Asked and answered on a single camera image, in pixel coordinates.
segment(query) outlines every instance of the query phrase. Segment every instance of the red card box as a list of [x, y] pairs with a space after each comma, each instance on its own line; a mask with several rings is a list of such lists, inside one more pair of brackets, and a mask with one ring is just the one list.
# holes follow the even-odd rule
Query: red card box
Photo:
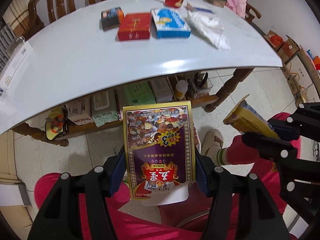
[[128, 13], [118, 30], [119, 41], [150, 39], [151, 13]]

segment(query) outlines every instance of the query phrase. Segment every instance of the wooden table leg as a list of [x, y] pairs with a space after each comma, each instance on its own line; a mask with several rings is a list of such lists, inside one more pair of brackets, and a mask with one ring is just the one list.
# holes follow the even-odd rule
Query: wooden table leg
[[207, 113], [211, 113], [214, 109], [216, 109], [236, 89], [237, 85], [250, 75], [252, 70], [253, 68], [236, 69], [233, 72], [233, 76], [227, 80], [223, 84], [222, 88], [220, 88], [216, 93], [216, 96], [219, 99], [212, 104], [206, 105], [204, 110]]
[[18, 125], [17, 127], [12, 128], [12, 130], [16, 133], [22, 134], [22, 135], [30, 135], [33, 139], [43, 141], [46, 143], [54, 144], [54, 145], [60, 145], [62, 147], [67, 147], [69, 145], [69, 141], [67, 139], [64, 140], [49, 140], [47, 138], [47, 135], [45, 131], [42, 131], [39, 128], [30, 127], [27, 123], [22, 123]]

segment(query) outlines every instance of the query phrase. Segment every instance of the white bottle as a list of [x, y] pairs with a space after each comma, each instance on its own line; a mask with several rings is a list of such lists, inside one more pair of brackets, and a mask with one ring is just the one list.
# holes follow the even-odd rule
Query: white bottle
[[176, 88], [174, 90], [174, 95], [177, 99], [183, 99], [188, 90], [188, 82], [185, 80], [180, 80], [176, 84]]

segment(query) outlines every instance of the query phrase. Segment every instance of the green package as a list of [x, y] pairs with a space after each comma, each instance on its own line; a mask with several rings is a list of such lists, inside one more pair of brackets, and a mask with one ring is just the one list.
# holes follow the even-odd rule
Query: green package
[[148, 82], [133, 83], [122, 88], [126, 106], [155, 104], [156, 99]]

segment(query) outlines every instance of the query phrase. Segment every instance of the playing card box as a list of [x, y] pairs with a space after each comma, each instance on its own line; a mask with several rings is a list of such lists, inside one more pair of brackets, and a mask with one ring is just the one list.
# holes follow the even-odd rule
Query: playing card box
[[184, 18], [175, 10], [167, 8], [152, 9], [157, 38], [189, 38], [191, 29]]
[[120, 26], [123, 20], [124, 13], [121, 7], [116, 7], [101, 12], [101, 25], [103, 31]]
[[151, 13], [128, 13], [119, 30], [119, 41], [150, 39]]
[[195, 181], [191, 102], [125, 106], [124, 147], [131, 199]]

